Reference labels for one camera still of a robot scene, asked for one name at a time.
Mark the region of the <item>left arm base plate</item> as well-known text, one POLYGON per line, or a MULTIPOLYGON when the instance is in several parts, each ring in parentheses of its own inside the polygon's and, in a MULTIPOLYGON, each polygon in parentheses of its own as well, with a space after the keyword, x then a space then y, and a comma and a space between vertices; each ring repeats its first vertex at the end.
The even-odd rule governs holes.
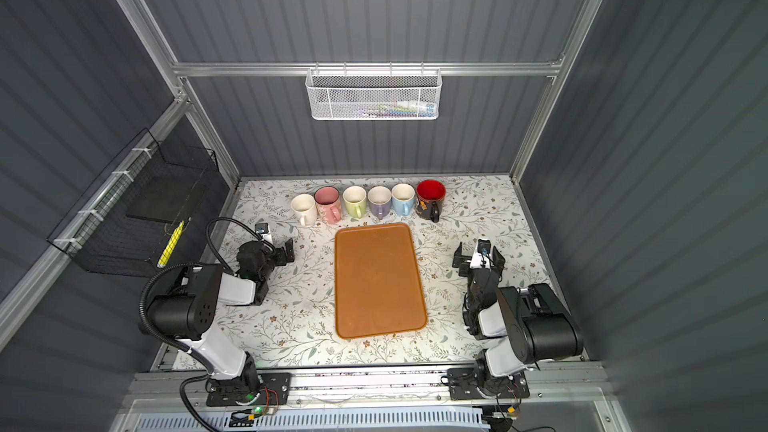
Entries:
POLYGON ((292 375, 259 373, 231 380, 209 379, 206 382, 208 407, 270 406, 287 403, 292 375))

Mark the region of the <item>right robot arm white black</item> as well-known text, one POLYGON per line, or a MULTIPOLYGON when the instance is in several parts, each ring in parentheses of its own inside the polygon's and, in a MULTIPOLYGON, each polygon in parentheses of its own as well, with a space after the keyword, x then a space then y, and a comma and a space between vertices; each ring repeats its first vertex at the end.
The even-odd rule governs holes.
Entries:
POLYGON ((483 398, 519 401, 530 395, 525 370, 545 360, 583 352, 581 331, 550 285, 502 286, 506 259, 486 238, 470 255, 458 247, 452 267, 467 279, 462 318, 477 340, 496 339, 470 367, 451 368, 441 378, 455 401, 483 398))

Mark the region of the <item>pink ghost mug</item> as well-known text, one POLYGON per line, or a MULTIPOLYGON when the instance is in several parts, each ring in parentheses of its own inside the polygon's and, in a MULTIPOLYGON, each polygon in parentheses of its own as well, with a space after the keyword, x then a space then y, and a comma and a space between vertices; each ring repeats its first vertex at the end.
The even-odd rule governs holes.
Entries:
POLYGON ((337 224, 342 219, 341 194, 333 186, 324 186, 314 194, 320 219, 326 224, 337 224))

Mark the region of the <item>light green mug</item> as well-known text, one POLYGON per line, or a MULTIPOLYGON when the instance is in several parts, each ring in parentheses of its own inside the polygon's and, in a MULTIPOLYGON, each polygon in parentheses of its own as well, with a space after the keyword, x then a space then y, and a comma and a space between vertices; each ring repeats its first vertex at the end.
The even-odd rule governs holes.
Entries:
POLYGON ((347 187, 342 194, 345 208, 352 218, 361 219, 367 212, 367 192, 357 185, 347 187))

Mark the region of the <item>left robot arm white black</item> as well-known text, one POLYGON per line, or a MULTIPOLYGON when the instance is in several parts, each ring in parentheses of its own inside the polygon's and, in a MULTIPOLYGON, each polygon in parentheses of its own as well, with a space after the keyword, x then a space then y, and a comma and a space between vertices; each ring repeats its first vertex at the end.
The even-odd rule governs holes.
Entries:
POLYGON ((219 305, 259 306, 275 268, 295 261, 294 241, 281 246, 249 241, 236 256, 239 269, 222 264, 180 264, 159 271, 140 298, 144 332, 191 356, 206 370, 209 406, 265 404, 279 396, 264 382, 253 356, 215 325, 219 305))

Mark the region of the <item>white cream mug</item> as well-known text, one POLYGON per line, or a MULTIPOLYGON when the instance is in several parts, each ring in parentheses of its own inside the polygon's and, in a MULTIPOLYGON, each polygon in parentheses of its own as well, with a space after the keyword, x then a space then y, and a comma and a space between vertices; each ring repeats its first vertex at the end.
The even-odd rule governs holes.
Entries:
POLYGON ((291 201, 291 209, 302 227, 311 227, 317 221, 317 206, 311 194, 299 194, 291 201))

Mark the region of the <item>purple mug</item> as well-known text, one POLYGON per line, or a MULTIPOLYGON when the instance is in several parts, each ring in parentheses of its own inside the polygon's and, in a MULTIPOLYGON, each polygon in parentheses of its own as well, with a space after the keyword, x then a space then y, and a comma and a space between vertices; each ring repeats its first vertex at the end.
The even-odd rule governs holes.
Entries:
POLYGON ((368 191, 368 205, 370 213, 381 220, 391 211, 392 193, 385 186, 375 186, 368 191))

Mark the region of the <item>light blue mug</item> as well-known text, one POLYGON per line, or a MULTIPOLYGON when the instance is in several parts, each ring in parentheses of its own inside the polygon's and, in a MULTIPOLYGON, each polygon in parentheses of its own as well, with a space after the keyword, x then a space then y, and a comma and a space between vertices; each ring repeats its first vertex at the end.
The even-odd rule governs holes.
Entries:
POLYGON ((400 217, 411 214, 416 200, 415 189, 407 183, 400 183, 391 189, 392 209, 400 217))

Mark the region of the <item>black skull pattern mug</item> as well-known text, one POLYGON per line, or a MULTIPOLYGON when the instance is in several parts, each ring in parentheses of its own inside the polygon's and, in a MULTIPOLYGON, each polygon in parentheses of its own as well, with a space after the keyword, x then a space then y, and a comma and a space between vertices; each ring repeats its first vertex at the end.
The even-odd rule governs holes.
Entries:
POLYGON ((417 215, 433 223, 440 220, 446 196, 445 185, 434 179, 427 179, 416 187, 415 211, 417 215))

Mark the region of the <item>orange plastic tray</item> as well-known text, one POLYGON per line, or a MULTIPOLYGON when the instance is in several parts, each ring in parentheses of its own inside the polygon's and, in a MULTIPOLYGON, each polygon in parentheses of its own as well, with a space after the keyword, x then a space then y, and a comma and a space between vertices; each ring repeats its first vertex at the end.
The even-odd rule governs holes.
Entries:
POLYGON ((334 237, 335 329, 342 339, 417 331, 428 323, 405 223, 348 227, 334 237))

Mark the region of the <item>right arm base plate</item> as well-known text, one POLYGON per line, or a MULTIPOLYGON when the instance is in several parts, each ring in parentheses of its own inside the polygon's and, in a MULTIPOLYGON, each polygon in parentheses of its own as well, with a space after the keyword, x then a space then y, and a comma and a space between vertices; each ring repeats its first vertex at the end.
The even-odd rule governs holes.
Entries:
POLYGON ((454 401, 480 399, 509 399, 520 401, 530 397, 523 372, 512 376, 494 377, 474 367, 450 368, 440 378, 454 401))

